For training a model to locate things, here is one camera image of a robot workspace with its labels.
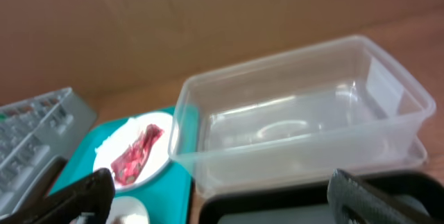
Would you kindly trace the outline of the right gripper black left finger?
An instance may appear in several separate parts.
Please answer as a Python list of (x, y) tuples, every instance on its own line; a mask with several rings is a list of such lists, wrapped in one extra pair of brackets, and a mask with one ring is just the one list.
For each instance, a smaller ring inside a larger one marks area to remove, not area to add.
[(1, 219), (1, 224), (70, 223), (79, 216), (84, 216), (86, 223), (105, 223), (114, 195), (111, 172), (99, 169), (38, 203)]

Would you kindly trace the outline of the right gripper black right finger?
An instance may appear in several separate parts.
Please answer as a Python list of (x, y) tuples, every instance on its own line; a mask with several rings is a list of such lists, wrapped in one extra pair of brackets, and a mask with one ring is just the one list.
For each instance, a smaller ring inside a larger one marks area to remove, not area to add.
[(337, 169), (327, 186), (327, 201), (336, 223), (433, 223), (434, 219), (397, 201), (363, 180)]

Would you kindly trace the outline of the white paper cup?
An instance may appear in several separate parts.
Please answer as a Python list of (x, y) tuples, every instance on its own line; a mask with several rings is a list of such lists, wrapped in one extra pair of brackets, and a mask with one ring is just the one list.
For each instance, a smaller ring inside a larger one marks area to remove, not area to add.
[(145, 205), (131, 196), (114, 198), (106, 224), (149, 224)]

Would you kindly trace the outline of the red snack wrapper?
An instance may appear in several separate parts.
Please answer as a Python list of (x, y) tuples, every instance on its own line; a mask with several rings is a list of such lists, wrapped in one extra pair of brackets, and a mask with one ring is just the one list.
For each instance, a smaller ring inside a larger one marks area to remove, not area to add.
[(163, 129), (157, 125), (148, 125), (125, 152), (111, 163), (114, 180), (123, 186), (133, 184), (145, 167), (153, 145), (163, 133)]

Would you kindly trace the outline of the white tissue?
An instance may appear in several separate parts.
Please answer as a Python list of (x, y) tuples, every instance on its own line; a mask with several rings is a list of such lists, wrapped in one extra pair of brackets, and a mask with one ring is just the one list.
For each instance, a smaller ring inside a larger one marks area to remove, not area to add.
[(120, 128), (114, 131), (103, 143), (95, 148), (95, 153), (115, 153), (125, 150), (139, 136), (139, 124), (136, 118), (129, 118)]

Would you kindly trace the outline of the grey dishwasher rack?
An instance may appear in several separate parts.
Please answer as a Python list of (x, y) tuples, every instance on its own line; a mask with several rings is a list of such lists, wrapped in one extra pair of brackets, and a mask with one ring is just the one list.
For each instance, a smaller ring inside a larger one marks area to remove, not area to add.
[(58, 160), (68, 160), (97, 113), (72, 88), (1, 107), (1, 215), (17, 211)]

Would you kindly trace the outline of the large white plate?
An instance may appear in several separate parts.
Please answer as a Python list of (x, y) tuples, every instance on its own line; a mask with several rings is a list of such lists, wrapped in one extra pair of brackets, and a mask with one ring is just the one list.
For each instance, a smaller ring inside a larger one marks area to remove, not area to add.
[[(123, 186), (114, 181), (114, 187), (116, 189), (116, 192), (118, 193), (136, 189), (154, 179), (155, 176), (159, 175), (170, 161), (168, 154), (170, 138), (175, 139), (178, 134), (178, 132), (173, 129), (177, 126), (177, 124), (173, 122), (173, 116), (170, 113), (159, 111), (149, 112), (131, 118), (136, 118), (136, 120), (138, 121), (139, 135), (150, 124), (157, 125), (159, 128), (163, 129), (164, 133), (153, 145), (151, 154), (145, 167), (142, 169), (142, 172), (133, 184)], [(127, 122), (127, 120), (129, 119), (125, 119), (118, 128), (120, 128), (125, 122)], [(105, 136), (105, 139), (107, 139), (116, 130), (113, 130), (110, 134), (107, 134)], [(124, 151), (125, 150), (120, 150), (115, 153), (105, 152), (96, 154), (92, 170), (96, 171), (102, 168), (107, 168), (108, 170), (111, 170), (111, 163), (116, 160), (116, 158), (118, 158), (118, 156), (120, 156)]]

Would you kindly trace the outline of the black plastic tray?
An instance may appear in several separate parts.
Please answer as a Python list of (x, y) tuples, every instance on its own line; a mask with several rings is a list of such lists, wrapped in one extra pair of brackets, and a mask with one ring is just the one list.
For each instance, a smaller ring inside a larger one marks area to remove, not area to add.
[[(443, 222), (443, 186), (418, 172), (355, 176), (423, 214)], [(336, 223), (327, 201), (330, 180), (217, 196), (201, 209), (199, 223)]]

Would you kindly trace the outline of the teal serving tray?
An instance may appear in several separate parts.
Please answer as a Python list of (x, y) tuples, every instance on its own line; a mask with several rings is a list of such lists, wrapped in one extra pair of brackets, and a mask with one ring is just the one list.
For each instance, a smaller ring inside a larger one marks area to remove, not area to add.
[[(93, 171), (95, 149), (127, 121), (127, 118), (117, 119), (91, 130), (81, 141), (50, 193), (89, 175)], [(151, 223), (185, 224), (188, 221), (190, 193), (190, 174), (181, 165), (167, 160), (154, 178), (135, 189), (117, 191), (115, 196), (138, 199), (147, 209)]]

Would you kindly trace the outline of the clear plastic container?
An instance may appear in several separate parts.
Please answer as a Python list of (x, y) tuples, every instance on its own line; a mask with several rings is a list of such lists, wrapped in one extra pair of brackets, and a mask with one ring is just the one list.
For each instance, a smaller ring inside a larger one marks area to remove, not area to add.
[(169, 157), (205, 197), (420, 166), (430, 93), (352, 35), (188, 78)]

